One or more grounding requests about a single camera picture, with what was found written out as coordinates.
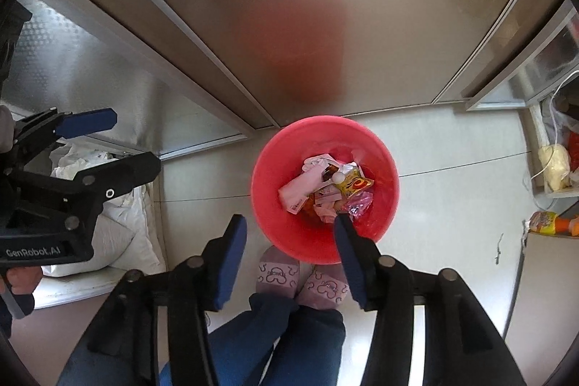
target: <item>person's leg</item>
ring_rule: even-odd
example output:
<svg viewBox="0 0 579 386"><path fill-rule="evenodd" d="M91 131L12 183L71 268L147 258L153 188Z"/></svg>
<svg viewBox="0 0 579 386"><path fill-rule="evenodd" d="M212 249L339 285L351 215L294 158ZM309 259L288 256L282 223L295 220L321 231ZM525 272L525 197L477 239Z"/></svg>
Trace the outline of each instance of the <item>person's leg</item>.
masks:
<svg viewBox="0 0 579 386"><path fill-rule="evenodd" d="M259 262L251 311L239 314L209 334L209 347L219 384L257 385L271 355L273 343L285 332L290 313L298 308L293 297L299 279L299 262L275 247ZM169 364L159 375L170 386Z"/></svg>
<svg viewBox="0 0 579 386"><path fill-rule="evenodd" d="M341 266L314 270L296 299L301 306L289 318L262 386L336 385L346 329L342 314L333 308L347 293Z"/></svg>

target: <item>white cable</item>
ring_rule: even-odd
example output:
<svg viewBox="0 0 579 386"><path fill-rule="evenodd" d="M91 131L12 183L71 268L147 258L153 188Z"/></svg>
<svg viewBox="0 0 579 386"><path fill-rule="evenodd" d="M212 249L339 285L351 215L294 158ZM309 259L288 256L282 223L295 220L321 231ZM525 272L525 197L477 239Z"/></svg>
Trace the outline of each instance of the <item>white cable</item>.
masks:
<svg viewBox="0 0 579 386"><path fill-rule="evenodd" d="M540 171L538 171L535 175L533 175L530 179L529 179L529 184L532 183L533 179L535 179L536 177L539 177L543 172L545 172L545 170L549 167L549 164L551 163L551 160L553 159L553 155L555 154L555 145L557 144L557 141L559 140L559 130L557 128L557 123L555 123L555 109L553 107L553 100L555 99L555 97L557 96L557 94L559 93L559 91L561 90L561 87L564 86L564 84L571 79L573 76L575 76L576 74L579 74L579 69L575 69L573 72L568 73L567 76L565 76L565 79L563 79L563 81L559 84L559 86L557 87L557 89L555 89L555 92L553 93L553 95L551 95L551 100L549 101L549 115L551 116L551 123L553 124L553 128L555 129L555 139L554 139L554 143L552 144L552 149L551 149L551 157L549 157L549 160L547 161L547 163L545 164L545 166L543 167L543 169L541 169ZM529 187L527 187L525 185L525 179L523 178L523 185L525 186L525 188L531 193L531 195L533 196L533 201L535 202L535 206L537 208L539 208L540 210L543 211L548 211L550 210L553 205L555 204L555 199L553 199L553 201L551 202L551 205L549 205L547 208L543 208L541 207L541 205L538 204L537 199L535 198L535 195L533 194L533 192L531 191L531 188L529 185Z"/></svg>

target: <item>bottle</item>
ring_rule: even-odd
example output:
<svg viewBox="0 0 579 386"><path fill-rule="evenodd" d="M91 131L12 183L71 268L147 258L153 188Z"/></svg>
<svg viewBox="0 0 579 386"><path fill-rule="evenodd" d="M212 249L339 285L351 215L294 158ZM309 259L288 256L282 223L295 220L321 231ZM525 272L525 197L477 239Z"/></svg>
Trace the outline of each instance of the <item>bottle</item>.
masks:
<svg viewBox="0 0 579 386"><path fill-rule="evenodd" d="M579 217L565 219L557 216L553 211L537 211L529 220L529 229L534 233L555 234L569 233L572 236L579 236Z"/></svg>

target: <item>red package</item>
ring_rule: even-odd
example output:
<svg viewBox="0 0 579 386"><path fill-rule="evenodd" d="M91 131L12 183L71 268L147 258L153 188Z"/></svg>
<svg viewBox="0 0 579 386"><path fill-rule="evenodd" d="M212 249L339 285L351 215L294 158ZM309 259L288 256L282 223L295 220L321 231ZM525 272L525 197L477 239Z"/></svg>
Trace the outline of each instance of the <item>red package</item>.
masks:
<svg viewBox="0 0 579 386"><path fill-rule="evenodd" d="M574 132L569 133L569 144L567 145L569 157L571 158L571 170L579 167L579 135Z"/></svg>

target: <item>red bucket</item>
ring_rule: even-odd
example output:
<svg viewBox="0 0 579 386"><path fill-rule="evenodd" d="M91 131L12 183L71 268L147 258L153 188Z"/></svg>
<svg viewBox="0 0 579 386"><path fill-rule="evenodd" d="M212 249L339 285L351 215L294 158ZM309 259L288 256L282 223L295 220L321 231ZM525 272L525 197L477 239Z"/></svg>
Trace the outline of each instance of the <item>red bucket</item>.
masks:
<svg viewBox="0 0 579 386"><path fill-rule="evenodd" d="M372 206L354 222L358 234L377 242L390 226L398 205L398 172L384 143L366 127L342 117L296 121L262 149L251 177L251 204L270 241L303 262L340 262L333 227L308 215L288 213L277 191L302 170L304 159L328 153L340 162L355 161L374 179Z"/></svg>

